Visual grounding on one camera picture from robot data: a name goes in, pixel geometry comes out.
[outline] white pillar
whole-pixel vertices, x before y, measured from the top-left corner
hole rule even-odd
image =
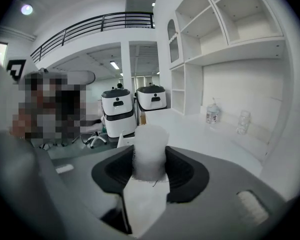
[[[123,87],[128,89],[133,96],[133,88],[131,81],[131,64],[130,64],[130,46],[129,41],[121,42],[121,63],[123,74]]]

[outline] ceiling light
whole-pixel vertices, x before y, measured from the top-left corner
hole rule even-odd
[[[22,12],[22,14],[24,14],[24,15],[29,15],[29,14],[32,13],[32,11],[33,11],[33,8],[32,8],[32,6],[29,5],[29,4],[25,4],[25,5],[22,6],[22,8],[21,8],[21,12]]]
[[[116,70],[119,70],[119,69],[120,69],[114,61],[110,61],[110,64],[111,64]]]

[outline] black logo sign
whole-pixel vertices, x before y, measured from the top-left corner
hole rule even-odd
[[[21,78],[25,64],[25,59],[9,60],[8,65],[6,66],[6,71],[12,76],[14,81],[18,82]]]

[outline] metal railing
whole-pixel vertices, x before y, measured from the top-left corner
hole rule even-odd
[[[121,28],[155,28],[152,12],[125,11],[104,14],[85,19],[55,34],[37,48],[30,56],[36,63],[52,50],[73,41],[79,36],[86,36]]]

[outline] white robot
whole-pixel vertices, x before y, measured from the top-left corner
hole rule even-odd
[[[106,132],[110,138],[119,138],[135,132],[137,121],[130,91],[107,90],[101,95]]]
[[[140,122],[141,112],[166,109],[165,88],[158,85],[140,87],[136,91],[136,107],[138,122]]]

